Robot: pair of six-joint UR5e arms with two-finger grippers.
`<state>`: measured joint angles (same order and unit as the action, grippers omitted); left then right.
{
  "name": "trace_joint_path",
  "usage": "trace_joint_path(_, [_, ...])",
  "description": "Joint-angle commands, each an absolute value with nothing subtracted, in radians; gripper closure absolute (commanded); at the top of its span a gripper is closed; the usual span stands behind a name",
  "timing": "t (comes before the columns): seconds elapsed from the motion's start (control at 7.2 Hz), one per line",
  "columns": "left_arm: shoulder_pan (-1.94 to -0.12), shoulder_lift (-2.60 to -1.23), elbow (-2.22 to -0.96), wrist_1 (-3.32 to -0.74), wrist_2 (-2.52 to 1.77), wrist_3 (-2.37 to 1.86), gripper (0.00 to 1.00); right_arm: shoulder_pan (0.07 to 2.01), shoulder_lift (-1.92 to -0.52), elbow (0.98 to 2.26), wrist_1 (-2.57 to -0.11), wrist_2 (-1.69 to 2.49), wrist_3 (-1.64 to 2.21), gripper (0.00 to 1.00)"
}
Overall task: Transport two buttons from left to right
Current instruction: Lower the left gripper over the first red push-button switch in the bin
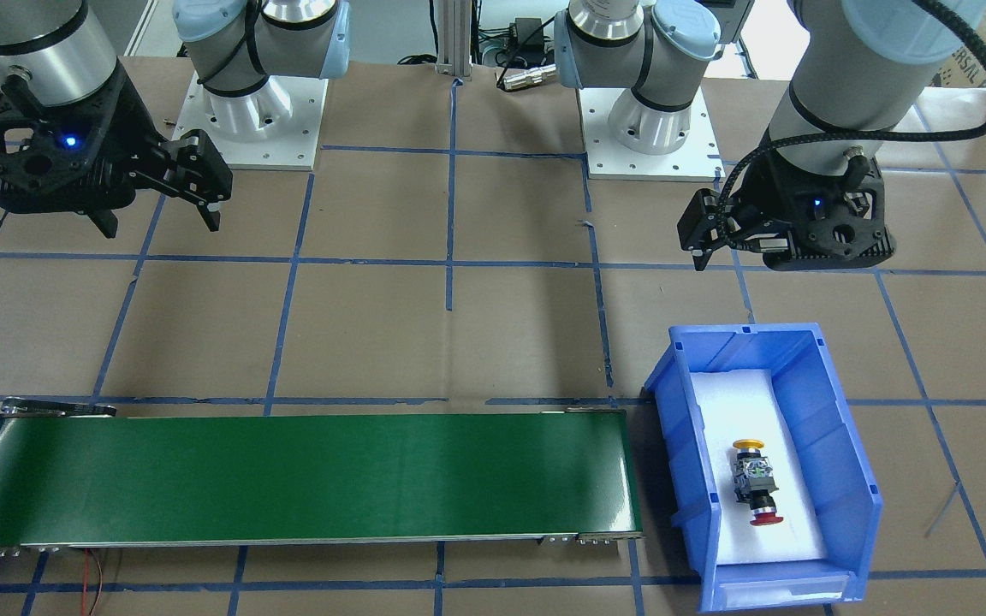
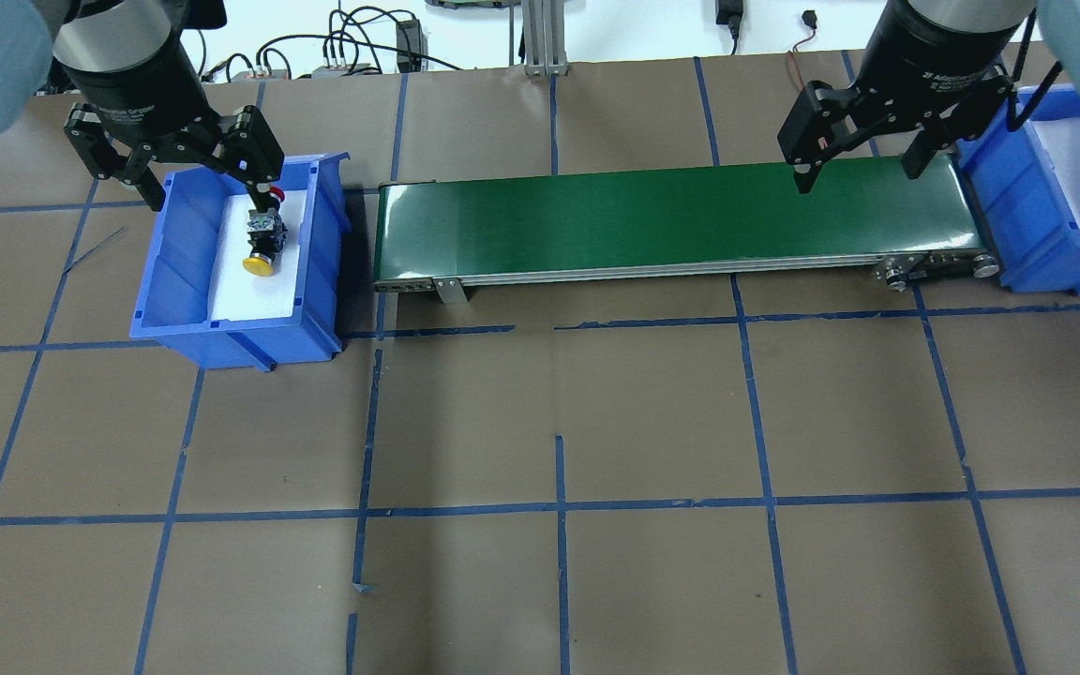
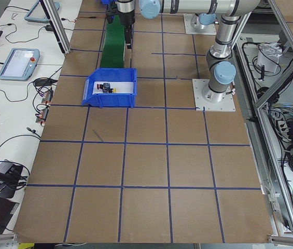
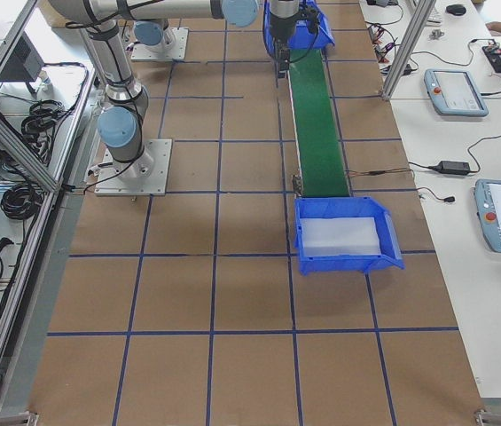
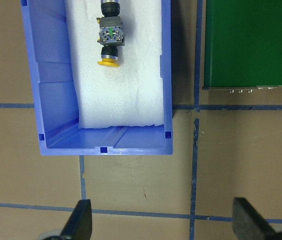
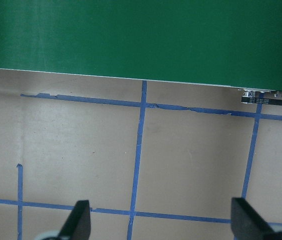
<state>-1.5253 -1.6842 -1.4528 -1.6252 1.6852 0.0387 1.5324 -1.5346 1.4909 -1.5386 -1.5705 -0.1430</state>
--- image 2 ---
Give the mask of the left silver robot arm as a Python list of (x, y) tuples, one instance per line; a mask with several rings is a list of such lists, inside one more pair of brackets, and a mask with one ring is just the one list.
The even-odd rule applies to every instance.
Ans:
[(183, 48), (185, 30), (226, 21), (221, 1), (0, 1), (0, 133), (59, 66), (84, 96), (65, 134), (95, 178), (161, 210), (151, 163), (201, 165), (243, 184), (258, 213), (278, 210), (273, 131), (252, 104), (216, 112)]

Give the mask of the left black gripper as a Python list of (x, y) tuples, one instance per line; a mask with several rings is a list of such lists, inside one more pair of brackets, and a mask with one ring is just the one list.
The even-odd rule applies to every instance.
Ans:
[[(72, 1), (54, 56), (84, 103), (75, 103), (65, 136), (98, 180), (134, 188), (151, 211), (166, 188), (150, 163), (202, 165), (243, 184), (254, 210), (278, 210), (273, 184), (284, 151), (264, 112), (232, 114), (210, 106), (181, 43), (183, 30), (222, 25), (219, 1)], [(124, 157), (116, 141), (129, 146)]]

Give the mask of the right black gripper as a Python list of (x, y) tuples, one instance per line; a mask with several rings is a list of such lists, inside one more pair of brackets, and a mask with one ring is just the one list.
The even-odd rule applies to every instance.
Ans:
[(807, 82), (777, 144), (802, 195), (833, 158), (882, 134), (921, 129), (901, 158), (918, 179), (942, 150), (976, 138), (1005, 98), (995, 64), (1034, 1), (888, 1), (849, 87)]

